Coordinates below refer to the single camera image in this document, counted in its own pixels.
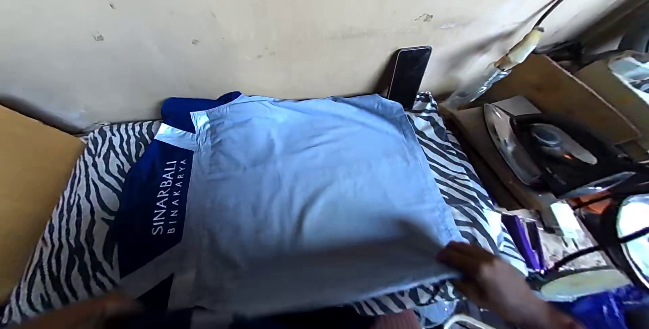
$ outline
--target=purple object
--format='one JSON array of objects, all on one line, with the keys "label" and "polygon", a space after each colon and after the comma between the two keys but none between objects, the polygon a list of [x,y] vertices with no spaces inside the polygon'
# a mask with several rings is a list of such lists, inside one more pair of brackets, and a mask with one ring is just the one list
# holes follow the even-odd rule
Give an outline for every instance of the purple object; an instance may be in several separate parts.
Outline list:
[{"label": "purple object", "polygon": [[536,252],[531,248],[530,240],[525,232],[525,227],[521,218],[516,215],[503,215],[502,222],[507,227],[516,248],[525,259],[527,267],[533,271],[540,271],[539,258]]},{"label": "purple object", "polygon": [[543,244],[540,242],[539,228],[536,227],[536,222],[525,222],[530,238],[531,248],[536,252],[536,257],[539,259],[539,266],[541,269],[546,269],[545,257],[543,256]]}]

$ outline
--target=metal object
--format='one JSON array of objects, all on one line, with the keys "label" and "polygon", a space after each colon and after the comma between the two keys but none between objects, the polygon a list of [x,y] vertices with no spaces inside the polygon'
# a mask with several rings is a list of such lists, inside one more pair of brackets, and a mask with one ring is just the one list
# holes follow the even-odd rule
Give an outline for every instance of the metal object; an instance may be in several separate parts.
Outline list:
[{"label": "metal object", "polygon": [[491,140],[516,177],[527,185],[538,184],[540,169],[516,139],[511,129],[512,115],[493,104],[484,105],[484,115]]}]

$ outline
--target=fabric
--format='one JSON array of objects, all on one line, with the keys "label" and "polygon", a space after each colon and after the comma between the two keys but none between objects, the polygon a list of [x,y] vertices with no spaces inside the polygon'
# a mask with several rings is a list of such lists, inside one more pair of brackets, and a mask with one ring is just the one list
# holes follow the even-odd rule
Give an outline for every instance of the fabric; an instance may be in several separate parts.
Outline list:
[{"label": "fabric", "polygon": [[[480,245],[527,275],[525,261],[502,223],[499,234],[492,236],[491,231],[494,229],[489,225],[487,214],[495,210],[494,204],[457,139],[444,126],[433,97],[420,92],[413,109],[406,114],[442,197],[451,207],[460,234],[468,242]],[[410,290],[393,292],[353,305],[363,315],[385,315],[437,302],[455,302],[459,298],[453,285],[446,281],[422,284]],[[425,327],[439,324],[436,316],[432,319],[429,321],[424,316]]]},{"label": "fabric", "polygon": [[399,104],[240,95],[191,116],[126,182],[122,290],[174,275],[170,308],[264,315],[457,276],[435,253],[462,237]]},{"label": "fabric", "polygon": [[153,140],[159,124],[104,126],[86,137],[86,149],[7,302],[3,323],[19,323],[115,287],[112,222],[118,195],[126,173]]},{"label": "fabric", "polygon": [[[186,110],[187,118],[174,120],[174,115],[181,114],[174,110],[187,107],[181,104],[183,101],[182,98],[170,98],[163,105],[162,113],[165,115],[165,110],[170,110],[165,117],[170,126],[194,132],[187,127],[193,126],[188,113],[213,108],[215,100],[204,100],[207,107],[194,104]],[[460,233],[489,251],[493,252],[495,246],[497,255],[524,270],[524,262],[507,231],[502,230],[496,239],[488,233],[484,211],[492,209],[491,199],[457,140],[444,127],[434,99],[420,93],[407,115],[415,126],[417,140],[442,197],[452,207]],[[118,196],[126,175],[150,145],[159,125],[157,121],[116,124],[104,126],[86,137],[88,146],[77,161],[34,257],[6,303],[3,323],[19,323],[45,310],[113,289],[119,279],[112,237]],[[101,268],[91,271],[91,265]],[[449,282],[425,283],[410,290],[357,302],[354,308],[363,315],[384,315],[455,300],[458,294]],[[427,326],[434,325],[434,321],[425,316],[423,322]]]}]

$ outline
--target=beige wall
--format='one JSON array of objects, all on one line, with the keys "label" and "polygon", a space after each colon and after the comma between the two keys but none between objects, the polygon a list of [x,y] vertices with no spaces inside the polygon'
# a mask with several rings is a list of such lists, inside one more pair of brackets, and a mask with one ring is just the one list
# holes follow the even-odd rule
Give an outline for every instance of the beige wall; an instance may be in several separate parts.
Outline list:
[{"label": "beige wall", "polygon": [[[0,102],[86,128],[154,118],[170,96],[354,94],[397,48],[421,44],[434,48],[423,88],[443,92],[549,1],[0,0]],[[618,1],[567,0],[546,42]]]}]

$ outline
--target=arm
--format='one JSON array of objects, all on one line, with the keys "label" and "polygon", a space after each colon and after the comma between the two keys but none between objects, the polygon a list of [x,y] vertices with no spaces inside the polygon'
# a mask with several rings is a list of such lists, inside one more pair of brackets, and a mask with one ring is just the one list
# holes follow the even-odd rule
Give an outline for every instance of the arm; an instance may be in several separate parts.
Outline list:
[{"label": "arm", "polygon": [[486,250],[451,242],[437,258],[463,274],[454,285],[477,305],[525,329],[581,329],[570,316],[537,298],[523,275]]}]

